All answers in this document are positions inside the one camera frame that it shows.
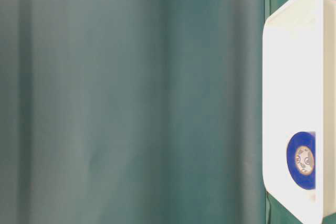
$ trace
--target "white container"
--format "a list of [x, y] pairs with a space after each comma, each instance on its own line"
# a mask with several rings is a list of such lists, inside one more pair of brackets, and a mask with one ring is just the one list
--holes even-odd
[[[264, 183], [304, 224], [336, 212], [335, 32], [336, 0], [289, 0], [266, 20], [262, 37]], [[298, 132], [314, 136], [313, 158], [299, 142], [290, 150]], [[290, 172], [295, 165], [303, 180], [314, 172], [313, 188]]]

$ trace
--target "curtain fold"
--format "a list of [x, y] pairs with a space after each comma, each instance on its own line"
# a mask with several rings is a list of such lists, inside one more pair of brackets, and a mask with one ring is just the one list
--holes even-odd
[[264, 223], [264, 0], [0, 0], [0, 222]]

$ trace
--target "blue tape roll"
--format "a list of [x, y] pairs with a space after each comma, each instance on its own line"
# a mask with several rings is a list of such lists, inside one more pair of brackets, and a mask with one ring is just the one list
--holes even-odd
[[306, 190], [315, 189], [315, 134], [298, 132], [287, 146], [287, 165], [293, 180]]

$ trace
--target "blue adhesive tape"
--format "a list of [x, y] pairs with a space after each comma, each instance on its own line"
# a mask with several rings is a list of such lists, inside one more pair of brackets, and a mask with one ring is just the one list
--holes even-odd
[[287, 145], [287, 165], [293, 180], [303, 189], [315, 189], [315, 160], [315, 134], [296, 133]]

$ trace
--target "tape roll label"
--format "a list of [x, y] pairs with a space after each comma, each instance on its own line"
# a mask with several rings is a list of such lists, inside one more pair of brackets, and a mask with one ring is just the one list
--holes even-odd
[[308, 176], [312, 173], [315, 166], [314, 156], [310, 148], [301, 145], [295, 153], [296, 168], [303, 175]]

